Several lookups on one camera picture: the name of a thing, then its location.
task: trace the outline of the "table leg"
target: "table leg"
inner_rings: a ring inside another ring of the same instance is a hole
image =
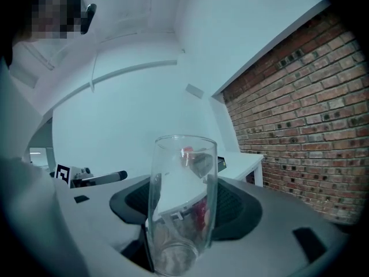
[[[259,163],[257,168],[254,170],[254,179],[256,186],[263,187],[263,171],[261,169],[261,163]]]

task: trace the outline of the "glass base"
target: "glass base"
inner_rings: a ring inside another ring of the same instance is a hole
[[[163,247],[154,257],[155,272],[164,276],[181,276],[196,262],[197,249],[188,244],[175,243]]]

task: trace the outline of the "red brick wall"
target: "red brick wall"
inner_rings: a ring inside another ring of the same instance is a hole
[[[353,223],[369,190],[368,86],[360,46],[327,9],[223,95],[242,152],[265,156],[265,187]]]

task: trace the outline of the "white ceiling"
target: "white ceiling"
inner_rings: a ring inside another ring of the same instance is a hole
[[[84,0],[84,3],[97,5],[89,32],[83,36],[69,33],[67,39],[17,44],[10,67],[13,77],[34,88],[38,78],[58,66],[76,40],[84,36],[101,43],[135,33],[172,33],[179,0]]]

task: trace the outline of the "clear drinking glass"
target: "clear drinking glass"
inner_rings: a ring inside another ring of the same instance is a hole
[[[180,276],[209,247],[217,204],[217,144],[204,137],[155,142],[148,242],[155,271]]]

